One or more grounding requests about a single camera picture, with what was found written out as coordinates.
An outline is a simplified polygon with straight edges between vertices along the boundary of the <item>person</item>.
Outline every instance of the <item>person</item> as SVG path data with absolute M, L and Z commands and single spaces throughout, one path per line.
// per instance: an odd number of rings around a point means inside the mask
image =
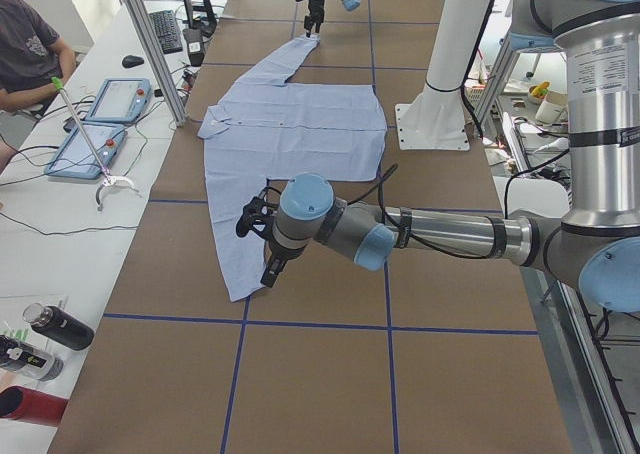
M 0 0 L 0 110 L 44 109 L 76 68 L 73 49 L 23 0 Z M 0 173 L 16 150 L 0 140 Z

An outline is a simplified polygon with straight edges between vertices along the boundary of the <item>green handle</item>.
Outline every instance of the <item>green handle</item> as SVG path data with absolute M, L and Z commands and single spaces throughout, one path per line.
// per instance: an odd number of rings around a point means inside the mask
M 57 77 L 52 77 L 51 78 L 51 82 L 53 83 L 54 86 L 56 86 L 56 89 L 61 91 L 64 88 L 64 85 L 62 84 L 62 81 L 60 79 L 58 79 Z

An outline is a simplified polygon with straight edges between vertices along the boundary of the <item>keyboard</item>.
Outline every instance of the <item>keyboard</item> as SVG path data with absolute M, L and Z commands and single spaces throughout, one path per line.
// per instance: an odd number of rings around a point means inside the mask
M 160 41 L 162 52 L 169 54 L 182 50 L 180 28 L 173 11 L 158 11 L 149 14 L 153 30 Z

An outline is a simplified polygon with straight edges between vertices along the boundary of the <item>bottle cap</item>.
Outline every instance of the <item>bottle cap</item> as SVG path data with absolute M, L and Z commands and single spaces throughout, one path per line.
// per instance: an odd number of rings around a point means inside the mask
M 42 327 L 51 319 L 51 309 L 36 302 L 27 306 L 22 313 L 22 318 L 35 327 Z

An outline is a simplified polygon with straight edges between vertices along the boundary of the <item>white desk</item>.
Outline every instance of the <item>white desk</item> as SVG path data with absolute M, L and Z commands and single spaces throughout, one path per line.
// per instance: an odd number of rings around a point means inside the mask
M 177 3 L 147 3 L 150 12 L 174 9 Z M 122 8 L 111 26 L 78 67 L 66 86 L 72 101 L 88 94 L 96 94 L 105 78 L 146 77 L 154 84 L 148 62 L 132 69 L 124 69 L 122 58 L 127 54 L 146 58 L 131 19 Z M 166 56 L 169 70 L 188 63 L 186 49 Z M 174 75 L 176 81 L 181 71 Z M 158 99 L 152 99 L 153 105 Z M 50 110 L 60 107 L 57 99 Z M 66 109 L 47 116 L 33 130 L 22 147 L 60 145 L 66 137 L 62 129 Z M 131 189 L 109 188 L 102 193 L 104 210 L 98 212 L 94 199 L 100 179 L 74 181 L 40 177 L 24 183 L 0 187 L 3 213 L 44 231 L 70 231 L 85 227 L 114 225 L 136 226 L 142 216 L 149 192 L 171 142 L 173 118 L 166 104 L 139 123 L 138 128 L 148 138 L 141 158 L 131 169 L 129 177 L 140 193 Z M 135 129 L 128 130 L 127 140 L 111 166 L 114 174 L 124 173 L 142 147 L 144 139 Z M 51 159 L 51 151 L 28 151 L 34 162 L 42 164 Z M 34 167 L 19 156 L 0 177 L 4 184 L 42 174 L 42 167 Z M 42 236 L 29 229 L 0 218 L 0 266 L 3 289 L 0 296 L 28 296 L 58 294 L 67 296 L 65 309 L 75 317 L 96 328 L 111 295 L 127 250 L 134 235 L 129 231 L 105 231 L 72 236 Z M 86 350 L 74 352 L 56 343 L 51 351 L 65 363 L 60 376 L 40 383 L 38 389 L 69 397 L 86 357 Z M 38 454 L 46 452 L 55 428 L 0 420 L 1 451 L 3 454 Z

